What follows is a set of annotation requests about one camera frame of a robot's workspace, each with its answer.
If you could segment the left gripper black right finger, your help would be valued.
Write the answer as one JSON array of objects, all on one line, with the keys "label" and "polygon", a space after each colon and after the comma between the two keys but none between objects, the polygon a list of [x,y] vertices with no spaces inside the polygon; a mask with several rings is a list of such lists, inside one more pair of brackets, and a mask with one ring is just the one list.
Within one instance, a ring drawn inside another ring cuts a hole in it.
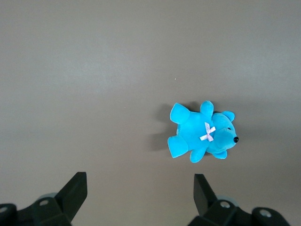
[{"label": "left gripper black right finger", "polygon": [[193,198],[198,215],[190,226],[289,226],[277,211],[256,207],[251,213],[243,211],[233,202],[219,199],[203,174],[194,175]]}]

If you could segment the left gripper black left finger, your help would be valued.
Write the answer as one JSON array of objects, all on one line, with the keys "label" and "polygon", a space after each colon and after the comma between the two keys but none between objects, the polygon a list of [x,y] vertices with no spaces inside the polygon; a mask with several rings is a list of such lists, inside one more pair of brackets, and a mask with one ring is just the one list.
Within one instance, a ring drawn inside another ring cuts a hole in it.
[{"label": "left gripper black left finger", "polygon": [[2,226],[70,226],[87,197],[87,173],[77,172],[52,195],[44,195],[18,210],[13,203],[0,205]]}]

